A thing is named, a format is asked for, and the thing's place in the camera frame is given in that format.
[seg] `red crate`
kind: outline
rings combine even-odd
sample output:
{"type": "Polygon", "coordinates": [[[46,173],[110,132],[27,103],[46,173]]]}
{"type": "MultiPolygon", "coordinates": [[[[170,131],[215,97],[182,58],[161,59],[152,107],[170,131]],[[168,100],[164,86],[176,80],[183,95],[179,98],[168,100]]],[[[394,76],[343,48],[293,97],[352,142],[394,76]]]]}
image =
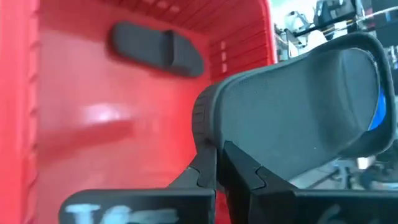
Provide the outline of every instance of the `red crate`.
{"type": "Polygon", "coordinates": [[[196,97],[274,63],[273,40],[267,0],[0,0],[0,223],[57,223],[83,189],[167,186],[195,155],[196,97]],[[177,30],[204,74],[119,58],[107,43],[118,21],[177,30]]]}

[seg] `red plastic crate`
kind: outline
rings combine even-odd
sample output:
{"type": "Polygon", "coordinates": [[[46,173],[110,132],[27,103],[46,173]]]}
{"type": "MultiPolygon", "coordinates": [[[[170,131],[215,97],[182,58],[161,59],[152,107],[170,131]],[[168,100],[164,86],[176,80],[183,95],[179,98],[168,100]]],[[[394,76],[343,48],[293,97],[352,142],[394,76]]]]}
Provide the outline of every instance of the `red plastic crate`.
{"type": "Polygon", "coordinates": [[[272,29],[266,0],[0,0],[0,223],[57,223],[83,189],[167,186],[195,155],[196,97],[274,63],[272,29]],[[204,74],[113,54],[121,20],[188,37],[204,74]]]}

